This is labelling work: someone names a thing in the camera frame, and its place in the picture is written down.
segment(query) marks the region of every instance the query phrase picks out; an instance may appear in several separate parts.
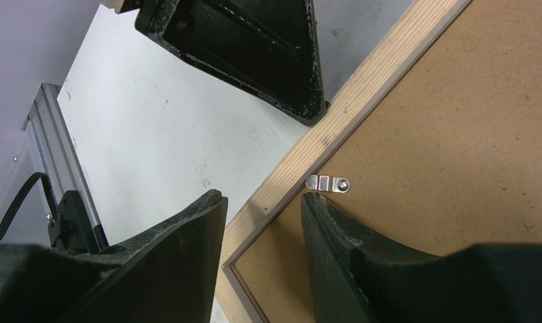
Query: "wooden frame edge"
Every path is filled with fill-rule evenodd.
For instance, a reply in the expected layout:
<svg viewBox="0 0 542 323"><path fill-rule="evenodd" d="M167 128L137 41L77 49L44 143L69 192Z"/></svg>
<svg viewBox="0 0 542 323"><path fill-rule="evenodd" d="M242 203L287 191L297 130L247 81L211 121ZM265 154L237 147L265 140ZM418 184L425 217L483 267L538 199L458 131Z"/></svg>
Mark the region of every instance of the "wooden frame edge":
<svg viewBox="0 0 542 323"><path fill-rule="evenodd" d="M226 227L215 296L229 321L268 322L234 263L472 0L415 0Z"/></svg>

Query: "white table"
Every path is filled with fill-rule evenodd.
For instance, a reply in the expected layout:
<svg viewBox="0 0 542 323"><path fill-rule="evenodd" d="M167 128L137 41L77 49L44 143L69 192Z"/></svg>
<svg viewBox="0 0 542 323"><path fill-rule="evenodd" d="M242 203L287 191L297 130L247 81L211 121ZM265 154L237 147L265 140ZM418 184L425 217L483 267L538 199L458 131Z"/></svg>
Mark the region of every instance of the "white table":
<svg viewBox="0 0 542 323"><path fill-rule="evenodd" d="M327 99L411 0L315 0ZM304 132L279 110L200 72L138 33L137 12L98 10L59 104L110 244L207 189L228 222ZM213 322L226 322L215 303Z"/></svg>

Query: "bolt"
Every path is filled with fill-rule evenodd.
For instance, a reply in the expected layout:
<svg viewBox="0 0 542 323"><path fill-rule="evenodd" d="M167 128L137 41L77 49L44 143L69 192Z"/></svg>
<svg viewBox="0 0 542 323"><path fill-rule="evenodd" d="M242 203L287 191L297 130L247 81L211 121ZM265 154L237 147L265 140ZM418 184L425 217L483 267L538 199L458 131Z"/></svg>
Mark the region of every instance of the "bolt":
<svg viewBox="0 0 542 323"><path fill-rule="evenodd" d="M342 192L346 191L350 187L350 183L347 180L340 180L338 182L338 189Z"/></svg>

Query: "silver metal clip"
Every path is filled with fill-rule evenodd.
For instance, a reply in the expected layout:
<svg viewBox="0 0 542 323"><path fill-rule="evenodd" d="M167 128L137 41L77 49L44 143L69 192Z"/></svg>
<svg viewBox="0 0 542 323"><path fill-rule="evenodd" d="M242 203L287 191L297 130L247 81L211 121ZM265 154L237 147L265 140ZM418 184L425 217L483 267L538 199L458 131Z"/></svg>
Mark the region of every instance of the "silver metal clip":
<svg viewBox="0 0 542 323"><path fill-rule="evenodd" d="M343 177L310 175L305 184L310 190L323 192L346 193L350 189L350 181Z"/></svg>

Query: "black wire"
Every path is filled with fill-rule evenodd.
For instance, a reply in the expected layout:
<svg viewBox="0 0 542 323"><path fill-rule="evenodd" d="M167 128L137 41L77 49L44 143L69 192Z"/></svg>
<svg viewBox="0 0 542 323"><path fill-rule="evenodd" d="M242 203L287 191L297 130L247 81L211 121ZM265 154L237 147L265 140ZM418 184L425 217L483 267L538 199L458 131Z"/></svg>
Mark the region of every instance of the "black wire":
<svg viewBox="0 0 542 323"><path fill-rule="evenodd" d="M9 229L11 222L15 218L15 215L17 215L17 211L19 211L21 204L23 204L23 201L25 201L25 198L39 179L42 182L44 197L46 198L46 201L48 203L50 213L53 215L53 219L55 221L61 219L61 215L59 214L59 207L57 205L57 201L55 200L55 195L53 194L53 188L50 185L50 179L48 178L48 175L41 172L34 173L29 177L29 179L25 181L25 184L23 184L17 195L15 195L15 198L13 199L13 202L11 202L9 208L7 209L7 212L5 212L5 215L3 216L3 219L0 223L0 241L7 233L7 230Z"/></svg>

